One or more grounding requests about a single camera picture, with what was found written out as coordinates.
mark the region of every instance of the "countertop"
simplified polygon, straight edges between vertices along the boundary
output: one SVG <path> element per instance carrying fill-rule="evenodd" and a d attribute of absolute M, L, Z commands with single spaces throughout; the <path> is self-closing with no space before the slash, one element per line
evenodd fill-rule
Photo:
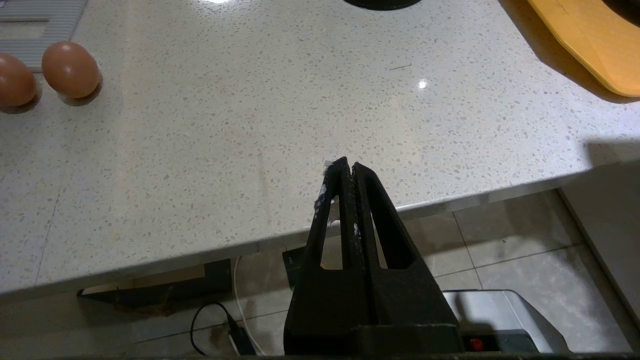
<path fill-rule="evenodd" d="M 525 1 L 89 1 L 73 41 L 98 96 L 66 101 L 37 75 L 40 101 L 0 113 L 0 299 L 304 234 L 341 156 L 401 209 L 640 158 L 590 151 L 635 143 L 640 104 Z"/>

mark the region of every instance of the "yellow cutting board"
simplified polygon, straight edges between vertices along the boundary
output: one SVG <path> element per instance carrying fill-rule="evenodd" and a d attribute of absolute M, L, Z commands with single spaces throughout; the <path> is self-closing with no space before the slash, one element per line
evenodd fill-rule
<path fill-rule="evenodd" d="M 583 66 L 616 94 L 640 97 L 640 27 L 602 0 L 529 0 Z"/>

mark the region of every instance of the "red button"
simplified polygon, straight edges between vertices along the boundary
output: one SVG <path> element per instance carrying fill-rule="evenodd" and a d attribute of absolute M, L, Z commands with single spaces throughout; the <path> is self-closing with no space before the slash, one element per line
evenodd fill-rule
<path fill-rule="evenodd" d="M 484 350 L 484 344 L 480 339 L 471 339 L 471 347 L 474 349 L 474 351 Z"/>

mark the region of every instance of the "brown egg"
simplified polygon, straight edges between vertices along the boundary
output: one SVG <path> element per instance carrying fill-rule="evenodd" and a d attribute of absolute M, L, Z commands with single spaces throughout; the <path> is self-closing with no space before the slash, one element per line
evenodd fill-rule
<path fill-rule="evenodd" d="M 36 81 L 22 61 L 0 54 L 0 108 L 20 106 L 36 95 Z"/>
<path fill-rule="evenodd" d="M 100 81 L 95 60 L 82 46 L 56 42 L 42 55 L 42 74 L 57 92 L 74 99 L 91 94 Z"/>

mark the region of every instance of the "tiled floor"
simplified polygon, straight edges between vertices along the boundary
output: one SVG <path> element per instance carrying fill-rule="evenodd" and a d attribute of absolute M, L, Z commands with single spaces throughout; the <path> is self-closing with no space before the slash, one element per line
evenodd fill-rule
<path fill-rule="evenodd" d="M 556 192 L 405 225 L 443 290 L 512 289 L 564 334 L 573 351 L 637 350 L 637 331 Z M 281 251 L 243 258 L 237 283 L 256 340 L 267 354 L 283 354 L 291 291 Z M 239 318 L 232 298 L 222 300 Z M 0 307 L 0 359 L 196 355 L 188 334 L 194 312 L 148 318 L 72 293 L 11 304 Z M 223 321 L 212 306 L 196 322 L 195 341 L 211 356 L 233 354 Z"/>

